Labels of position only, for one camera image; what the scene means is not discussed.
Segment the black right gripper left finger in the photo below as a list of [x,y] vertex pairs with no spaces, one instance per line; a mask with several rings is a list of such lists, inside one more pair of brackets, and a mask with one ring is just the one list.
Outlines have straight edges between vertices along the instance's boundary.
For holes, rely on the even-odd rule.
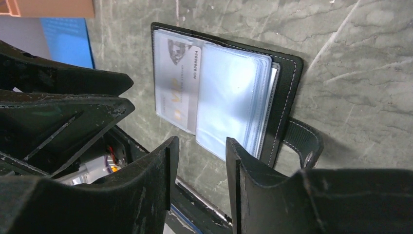
[[171,205],[179,139],[170,137],[125,168],[91,184],[40,176],[0,179],[3,234],[161,234]]

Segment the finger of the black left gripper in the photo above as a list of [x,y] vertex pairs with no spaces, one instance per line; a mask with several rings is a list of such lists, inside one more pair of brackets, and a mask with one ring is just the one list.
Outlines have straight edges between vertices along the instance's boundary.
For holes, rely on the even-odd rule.
[[133,86],[124,73],[73,66],[0,43],[0,88],[25,93],[119,96]]

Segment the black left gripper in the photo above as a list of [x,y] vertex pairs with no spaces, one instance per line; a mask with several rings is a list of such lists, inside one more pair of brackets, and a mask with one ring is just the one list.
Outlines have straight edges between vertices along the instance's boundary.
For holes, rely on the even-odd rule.
[[71,186],[91,184],[149,153],[114,127],[134,109],[118,96],[1,90],[1,165],[26,175],[57,174],[56,181]]

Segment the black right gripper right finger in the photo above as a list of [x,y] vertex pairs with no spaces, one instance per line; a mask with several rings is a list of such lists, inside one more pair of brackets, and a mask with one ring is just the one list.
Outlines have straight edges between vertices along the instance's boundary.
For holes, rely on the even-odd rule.
[[410,234],[413,173],[301,169],[285,176],[226,140],[236,234]]

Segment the black leather card holder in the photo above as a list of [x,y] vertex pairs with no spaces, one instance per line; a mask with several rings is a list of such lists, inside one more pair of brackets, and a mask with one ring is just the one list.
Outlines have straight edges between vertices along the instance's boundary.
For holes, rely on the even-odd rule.
[[160,22],[166,30],[202,44],[196,142],[225,159],[225,141],[273,167],[280,146],[294,150],[302,168],[313,168],[323,151],[321,133],[290,116],[303,71],[302,58]]

